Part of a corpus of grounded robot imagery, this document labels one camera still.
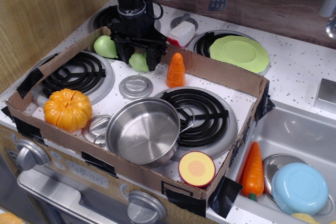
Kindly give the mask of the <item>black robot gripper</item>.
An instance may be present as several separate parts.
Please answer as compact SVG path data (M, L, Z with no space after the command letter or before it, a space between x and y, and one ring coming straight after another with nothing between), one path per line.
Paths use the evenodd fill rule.
M161 56L167 51L167 37L155 27L157 16L154 10L145 9L138 15L121 14L117 8L109 9L110 17L107 26L111 30L110 37L116 44L118 58L128 64L136 48L146 52L146 63L149 71L154 71Z

